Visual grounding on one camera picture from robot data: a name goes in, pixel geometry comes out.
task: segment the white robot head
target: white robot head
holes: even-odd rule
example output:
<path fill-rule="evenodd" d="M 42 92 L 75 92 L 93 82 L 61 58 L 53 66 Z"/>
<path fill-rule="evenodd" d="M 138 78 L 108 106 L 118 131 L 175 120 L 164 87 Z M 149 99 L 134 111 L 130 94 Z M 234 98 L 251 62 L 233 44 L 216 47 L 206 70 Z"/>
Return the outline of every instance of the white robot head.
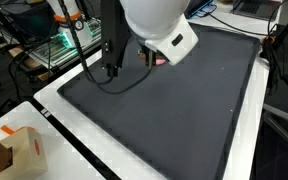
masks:
<path fill-rule="evenodd" d="M 198 38 L 184 11 L 190 0 L 120 0 L 132 31 L 144 45 L 162 53 L 171 65 L 180 62 Z"/>

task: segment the wire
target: wire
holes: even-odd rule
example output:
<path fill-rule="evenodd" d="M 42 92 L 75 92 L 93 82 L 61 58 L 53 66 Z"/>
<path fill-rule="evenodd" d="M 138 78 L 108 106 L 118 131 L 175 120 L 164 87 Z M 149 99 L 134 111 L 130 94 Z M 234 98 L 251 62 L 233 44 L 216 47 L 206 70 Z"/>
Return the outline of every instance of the wire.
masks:
<path fill-rule="evenodd" d="M 277 10 L 279 9 L 279 7 L 281 5 L 283 5 L 284 3 L 286 3 L 288 0 L 285 0 L 283 3 L 281 3 L 274 11 L 273 13 L 271 14 L 271 17 L 270 17 L 270 20 L 268 22 L 268 26 L 267 26 L 267 36 L 268 37 L 271 37 L 271 33 L 272 31 L 269 30 L 269 27 L 270 27 L 270 22 L 272 20 L 272 17 L 274 16 L 274 14 L 277 12 Z M 276 68 L 278 70 L 278 76 L 281 80 L 283 80 L 287 86 L 288 86 L 288 79 L 284 77 L 284 72 L 285 72 L 285 51 L 284 51 L 284 44 L 283 44 L 283 69 L 280 67 L 278 61 L 277 61 L 277 56 L 276 56 L 276 52 L 272 46 L 272 42 L 270 42 L 269 40 L 266 40 L 265 43 L 264 43 L 264 46 L 263 46 L 263 51 L 268 51 L 266 52 L 266 54 L 268 54 L 268 56 L 266 56 L 267 60 L 269 61 L 270 63 L 270 76 L 271 78 L 273 78 L 272 76 L 275 76 L 275 71 L 276 71 Z"/>
<path fill-rule="evenodd" d="M 269 21 L 268 21 L 268 24 L 267 24 L 267 36 L 269 37 L 271 35 L 271 32 L 270 32 L 270 27 L 271 27 L 271 21 L 273 19 L 273 16 L 275 15 L 275 13 L 277 13 L 277 11 L 280 9 L 280 7 L 284 4 L 288 2 L 288 0 L 285 0 L 284 2 L 282 2 L 281 4 L 279 4 L 275 9 L 274 11 L 272 12 L 270 18 L 269 18 Z"/>
<path fill-rule="evenodd" d="M 216 9 L 217 9 L 217 5 L 215 4 L 209 4 L 208 6 L 206 6 L 205 8 L 209 8 L 209 7 L 213 7 L 214 9 L 212 9 L 211 11 L 204 11 L 203 9 L 202 10 L 199 10 L 195 16 L 199 17 L 199 18 L 204 18 L 204 17 L 207 17 L 209 16 L 211 13 L 213 13 Z"/>
<path fill-rule="evenodd" d="M 284 42 L 282 42 L 282 47 L 283 47 L 283 74 L 285 74 L 285 46 Z"/>
<path fill-rule="evenodd" d="M 255 33 L 255 32 L 245 31 L 245 30 L 243 30 L 243 29 L 239 29 L 239 28 L 237 28 L 237 27 L 234 27 L 234 26 L 232 26 L 232 25 L 227 24 L 226 22 L 218 19 L 217 17 L 213 16 L 213 15 L 210 14 L 210 13 L 209 13 L 208 15 L 211 16 L 212 18 L 214 18 L 215 20 L 217 20 L 218 22 L 220 22 L 220 23 L 222 23 L 222 24 L 224 24 L 224 25 L 226 25 L 226 26 L 228 26 L 228 27 L 230 27 L 230 28 L 232 28 L 232 29 L 235 29 L 235 30 L 238 30 L 238 31 L 241 31 L 241 32 L 244 32 L 244 33 L 248 33 L 248 34 L 259 35 L 259 36 L 266 36 L 266 35 L 267 35 L 267 34 Z"/>
<path fill-rule="evenodd" d="M 9 43 L 9 44 L 12 44 L 12 43 L 13 43 L 13 38 L 14 38 L 14 36 L 12 35 L 12 36 L 11 36 L 11 40 L 10 40 L 10 43 Z"/>
<path fill-rule="evenodd" d="M 0 6 L 7 6 L 7 5 L 12 5 L 12 4 L 23 4 L 23 5 L 27 5 L 25 2 L 22 2 L 22 3 L 5 3 L 5 4 L 0 4 Z"/>
<path fill-rule="evenodd" d="M 147 71 L 147 73 L 139 80 L 137 80 L 135 83 L 131 84 L 130 86 L 124 88 L 123 90 L 120 90 L 120 91 L 115 91 L 115 92 L 111 92 L 111 91 L 108 91 L 106 89 L 104 89 L 103 87 L 101 86 L 98 86 L 102 91 L 104 91 L 105 93 L 107 94 L 111 94 L 111 95 L 118 95 L 118 94 L 123 94 L 125 93 L 126 91 L 134 88 L 135 86 L 139 85 L 141 82 L 143 82 L 152 72 L 152 69 L 149 69 Z"/>
<path fill-rule="evenodd" d="M 90 1 L 88 1 L 88 0 L 85 0 L 85 1 L 91 6 L 91 10 L 92 10 L 91 13 L 93 14 L 93 17 L 94 17 L 95 21 L 97 22 L 98 25 L 101 25 L 101 23 L 95 17 L 95 11 L 94 11 L 94 8 L 93 8 L 93 4 Z"/>
<path fill-rule="evenodd" d="M 72 21 L 71 21 L 71 19 L 70 19 L 70 14 L 69 14 L 68 11 L 67 11 L 67 7 L 65 6 L 65 3 L 64 3 L 63 0 L 58 0 L 58 2 L 59 2 L 60 6 L 61 6 L 61 8 L 62 8 L 63 14 L 64 14 L 64 16 L 65 16 L 65 18 L 66 18 L 67 25 L 68 25 L 68 27 L 69 27 L 69 29 L 70 29 L 71 34 L 72 34 L 72 37 L 73 37 L 73 40 L 74 40 L 74 43 L 75 43 L 75 47 L 76 47 L 76 50 L 77 50 L 78 55 L 79 55 L 79 57 L 80 57 L 79 59 L 80 59 L 80 61 L 81 61 L 81 65 L 82 65 L 82 67 L 83 67 L 83 69 L 84 69 L 86 78 L 87 78 L 91 83 L 93 83 L 93 84 L 95 84 L 95 85 L 106 85 L 106 84 L 112 82 L 113 77 L 110 77 L 108 80 L 106 80 L 106 81 L 104 81 L 104 82 L 97 82 L 97 81 L 95 80 L 95 78 L 93 77 L 93 75 L 92 75 L 91 72 L 89 71 L 88 66 L 87 66 L 87 64 L 86 64 L 85 56 L 84 56 L 83 50 L 82 50 L 82 48 L 81 48 L 81 44 L 80 44 L 80 42 L 79 42 L 79 40 L 78 40 L 77 34 L 76 34 L 76 32 L 75 32 L 75 29 L 73 28 L 73 25 L 72 25 L 73 23 L 72 23 Z"/>
<path fill-rule="evenodd" d="M 29 92 L 26 92 L 18 83 L 18 80 L 17 80 L 17 72 L 18 72 L 18 69 L 20 67 L 20 65 L 26 60 L 26 57 L 33 52 L 34 49 L 36 49 L 37 47 L 34 47 L 33 49 L 31 49 L 28 53 L 26 53 L 22 59 L 18 62 L 18 64 L 16 65 L 16 68 L 15 68 L 15 72 L 14 72 L 14 78 L 15 78 L 15 84 L 16 86 L 24 93 L 29 93 Z"/>
<path fill-rule="evenodd" d="M 47 69 L 48 69 L 48 77 L 47 77 L 47 84 L 50 81 L 50 76 L 51 76 L 51 46 L 50 43 L 47 43 L 48 45 L 48 64 L 47 64 Z"/>
<path fill-rule="evenodd" d="M 14 61 L 15 61 L 15 58 L 13 58 L 13 60 L 11 61 L 11 63 L 8 65 L 8 73 L 9 73 L 9 75 L 11 76 L 11 79 L 12 79 L 14 85 L 15 85 L 15 90 L 16 90 L 17 99 L 18 99 L 19 102 L 21 102 L 22 99 L 21 99 L 21 96 L 20 96 L 20 91 L 19 91 L 19 88 L 18 88 L 18 86 L 17 86 L 17 84 L 16 84 L 15 78 L 14 78 L 14 76 L 13 76 L 13 74 L 12 74 L 12 65 L 13 65 L 13 62 L 14 62 Z"/>
<path fill-rule="evenodd" d="M 5 39 L 5 37 L 4 37 L 4 33 L 3 33 L 3 31 L 2 31 L 2 28 L 1 28 L 1 26 L 0 26 L 0 33 L 1 33 L 1 36 L 2 36 L 2 38 L 4 39 L 4 41 L 6 41 L 6 39 Z"/>
<path fill-rule="evenodd" d="M 240 32 L 240 31 L 234 31 L 234 30 L 232 30 L 232 29 L 228 29 L 228 28 L 214 27 L 214 29 L 218 29 L 218 30 L 225 30 L 225 31 L 228 31 L 228 32 L 236 33 L 236 34 L 246 35 L 246 34 Z"/>
<path fill-rule="evenodd" d="M 51 34 L 52 34 L 52 32 L 53 32 L 53 30 L 54 30 L 54 28 L 56 27 L 55 24 L 56 24 L 56 23 L 53 21 L 51 30 L 50 30 L 47 38 L 45 38 L 45 37 L 41 37 L 41 36 L 38 36 L 38 35 L 34 35 L 34 34 L 31 34 L 31 33 L 27 32 L 27 31 L 25 31 L 25 30 L 22 29 L 18 24 L 16 24 L 16 23 L 14 22 L 14 25 L 15 25 L 15 26 L 17 27 L 17 29 L 20 30 L 22 33 L 25 33 L 25 34 L 27 34 L 27 35 L 29 35 L 29 36 L 32 36 L 32 37 L 40 40 L 40 41 L 37 41 L 37 42 L 36 42 L 36 41 L 35 41 L 35 42 L 32 42 L 32 41 L 31 41 L 30 43 L 43 43 L 43 42 L 45 43 L 46 41 L 48 41 L 49 38 L 50 38 L 50 36 L 51 36 Z"/>

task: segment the gray foam mat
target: gray foam mat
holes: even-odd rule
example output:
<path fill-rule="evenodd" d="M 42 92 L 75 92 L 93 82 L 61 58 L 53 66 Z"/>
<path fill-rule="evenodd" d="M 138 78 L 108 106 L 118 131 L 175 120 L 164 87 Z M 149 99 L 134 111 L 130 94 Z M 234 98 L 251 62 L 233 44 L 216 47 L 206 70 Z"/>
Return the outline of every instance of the gray foam mat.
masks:
<path fill-rule="evenodd" d="M 58 92 L 128 149 L 180 180 L 221 179 L 259 40 L 191 25 L 199 42 L 176 66 L 156 66 L 141 84 L 108 95 L 80 73 Z M 119 77 L 104 86 L 115 91 L 147 71 L 130 39 Z M 107 79 L 100 63 L 91 66 Z"/>

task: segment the white table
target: white table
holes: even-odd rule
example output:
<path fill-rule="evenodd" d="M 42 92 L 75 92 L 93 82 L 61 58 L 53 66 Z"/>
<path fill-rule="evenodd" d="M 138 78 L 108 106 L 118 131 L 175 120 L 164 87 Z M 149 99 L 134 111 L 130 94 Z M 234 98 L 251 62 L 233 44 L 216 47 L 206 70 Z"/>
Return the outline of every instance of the white table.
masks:
<path fill-rule="evenodd" d="M 0 127 L 35 128 L 42 136 L 48 171 L 37 180 L 89 180 L 105 178 L 28 102 L 0 118 Z M 0 140 L 7 136 L 0 130 Z"/>
<path fill-rule="evenodd" d="M 266 21 L 236 16 L 230 14 L 227 9 L 227 6 L 218 5 L 218 10 L 214 12 L 214 16 L 222 20 L 229 20 L 227 21 L 228 23 L 238 28 L 266 33 Z M 193 19 L 191 22 L 224 27 L 219 22 L 210 18 Z M 87 59 L 88 65 L 94 63 L 100 57 L 101 51 Z M 223 178 L 225 180 L 249 179 L 269 72 L 265 62 L 266 60 L 257 56 L 254 63 Z M 120 178 L 130 180 L 165 179 L 165 177 L 139 159 L 57 94 L 56 91 L 59 87 L 81 71 L 82 67 L 78 65 L 36 93 L 34 98 L 75 134 L 78 139 Z"/>

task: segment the orange tape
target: orange tape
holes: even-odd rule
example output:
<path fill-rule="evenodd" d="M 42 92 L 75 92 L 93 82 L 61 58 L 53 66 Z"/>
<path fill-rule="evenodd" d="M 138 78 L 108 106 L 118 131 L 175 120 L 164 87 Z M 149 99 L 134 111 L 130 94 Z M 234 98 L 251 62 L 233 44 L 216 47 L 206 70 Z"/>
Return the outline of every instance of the orange tape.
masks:
<path fill-rule="evenodd" d="M 1 127 L 1 130 L 4 131 L 4 132 L 5 132 L 6 134 L 8 134 L 8 135 L 14 134 L 14 131 L 13 131 L 12 129 L 8 128 L 8 127 L 5 126 L 5 125 Z"/>
<path fill-rule="evenodd" d="M 75 20 L 77 18 L 79 18 L 81 16 L 81 12 L 77 12 L 76 14 L 70 16 L 71 20 Z M 59 21 L 59 22 L 66 22 L 65 17 L 59 16 L 59 15 L 54 15 L 55 21 Z"/>
<path fill-rule="evenodd" d="M 261 42 L 261 44 L 263 45 L 265 41 L 269 40 L 271 44 L 273 44 L 275 42 L 275 38 L 273 36 L 265 36 Z"/>
<path fill-rule="evenodd" d="M 8 135 L 12 135 L 12 134 L 16 133 L 17 131 L 20 131 L 20 130 L 23 129 L 23 128 L 28 128 L 28 129 L 31 129 L 31 130 L 35 131 L 34 128 L 29 127 L 29 126 L 23 126 L 23 127 L 19 128 L 18 130 L 13 131 L 12 129 L 10 129 L 10 128 L 7 127 L 6 125 L 2 126 L 2 127 L 1 127 L 1 130 L 4 131 L 4 132 L 5 132 L 6 134 L 8 134 Z"/>

